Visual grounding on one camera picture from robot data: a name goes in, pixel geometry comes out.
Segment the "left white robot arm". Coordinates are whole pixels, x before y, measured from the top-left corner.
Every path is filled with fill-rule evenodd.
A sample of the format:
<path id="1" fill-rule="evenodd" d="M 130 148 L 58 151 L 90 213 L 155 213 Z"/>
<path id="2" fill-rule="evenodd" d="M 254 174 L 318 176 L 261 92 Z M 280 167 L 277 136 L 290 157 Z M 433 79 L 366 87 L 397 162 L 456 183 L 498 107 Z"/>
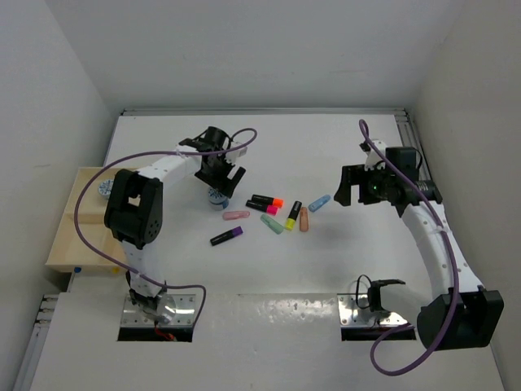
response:
<path id="1" fill-rule="evenodd" d="M 129 266 L 129 294 L 144 312 L 159 316 L 168 291 L 153 244 L 163 225 L 164 191 L 195 176 L 230 198 L 246 172 L 235 167 L 236 161 L 246 153 L 246 143 L 210 126 L 202 134 L 182 140 L 156 162 L 116 173 L 104 224 L 123 248 Z"/>

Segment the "purple capped black highlighter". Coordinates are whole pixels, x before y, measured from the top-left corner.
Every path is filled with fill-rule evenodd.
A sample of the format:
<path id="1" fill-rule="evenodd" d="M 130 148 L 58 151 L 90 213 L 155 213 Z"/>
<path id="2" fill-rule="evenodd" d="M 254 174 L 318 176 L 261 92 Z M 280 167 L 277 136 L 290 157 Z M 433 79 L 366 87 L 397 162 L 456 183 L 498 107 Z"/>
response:
<path id="1" fill-rule="evenodd" d="M 236 226 L 235 228 L 223 232 L 209 240 L 209 243 L 212 246 L 217 246 L 218 244 L 223 244 L 228 240 L 231 240 L 237 236 L 240 236 L 243 233 L 243 229 L 241 226 Z"/>

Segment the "blue lidded jar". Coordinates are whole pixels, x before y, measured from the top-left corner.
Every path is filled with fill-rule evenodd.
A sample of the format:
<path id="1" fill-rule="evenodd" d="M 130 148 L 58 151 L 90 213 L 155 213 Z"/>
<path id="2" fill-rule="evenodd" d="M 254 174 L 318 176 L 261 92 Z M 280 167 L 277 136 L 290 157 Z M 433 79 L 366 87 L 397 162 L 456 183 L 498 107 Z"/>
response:
<path id="1" fill-rule="evenodd" d="M 103 200 L 108 201 L 114 185 L 113 179 L 105 179 L 98 185 L 98 194 Z"/>
<path id="2" fill-rule="evenodd" d="M 208 202 L 215 210 L 224 210 L 229 206 L 229 198 L 211 187 L 208 189 Z"/>

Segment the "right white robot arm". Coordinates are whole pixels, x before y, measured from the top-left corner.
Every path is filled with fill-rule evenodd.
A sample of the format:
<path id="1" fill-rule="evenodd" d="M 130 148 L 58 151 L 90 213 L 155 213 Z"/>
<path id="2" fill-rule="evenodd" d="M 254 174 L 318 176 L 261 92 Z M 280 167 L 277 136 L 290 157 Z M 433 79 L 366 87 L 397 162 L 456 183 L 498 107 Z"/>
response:
<path id="1" fill-rule="evenodd" d="M 342 168 L 334 199 L 343 206 L 352 202 L 351 188 L 359 188 L 361 204 L 387 201 L 414 238 L 431 283 L 432 297 L 416 305 L 414 326 L 424 347 L 437 337 L 456 304 L 438 348 L 470 349 L 489 345 L 504 301 L 497 290 L 488 290 L 471 270 L 456 242 L 444 213 L 443 199 L 432 180 L 419 177 L 421 160 L 414 147 L 372 149 L 361 143 L 367 155 L 359 165 Z"/>

